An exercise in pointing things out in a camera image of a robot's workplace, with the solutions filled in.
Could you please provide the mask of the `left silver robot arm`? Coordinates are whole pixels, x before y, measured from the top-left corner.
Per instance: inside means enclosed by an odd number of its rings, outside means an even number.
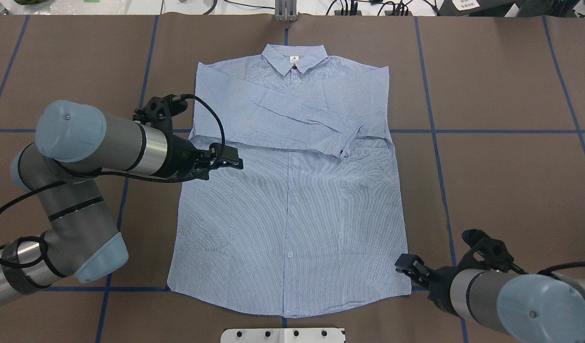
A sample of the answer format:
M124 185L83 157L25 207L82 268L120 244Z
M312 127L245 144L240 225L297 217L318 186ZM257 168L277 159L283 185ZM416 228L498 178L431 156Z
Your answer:
M38 197L51 228L0 246L0 306L51 287L70 275L91 283L121 268L129 254L122 234L95 182L117 176L175 184L208 180L212 170L244 167L236 148L219 141L202 150L173 133L172 118L194 100L192 94L153 97L131 120L86 104L55 101L40 116L35 141L10 165L24 191L7 209Z

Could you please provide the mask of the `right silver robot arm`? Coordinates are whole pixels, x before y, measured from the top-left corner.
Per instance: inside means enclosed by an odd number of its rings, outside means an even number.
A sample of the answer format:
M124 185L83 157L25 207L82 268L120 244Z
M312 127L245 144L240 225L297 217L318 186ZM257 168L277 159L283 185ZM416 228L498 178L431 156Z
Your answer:
M430 269L402 254L396 271L428 290L441 311L522 343L585 343L585 279L513 275L485 266Z

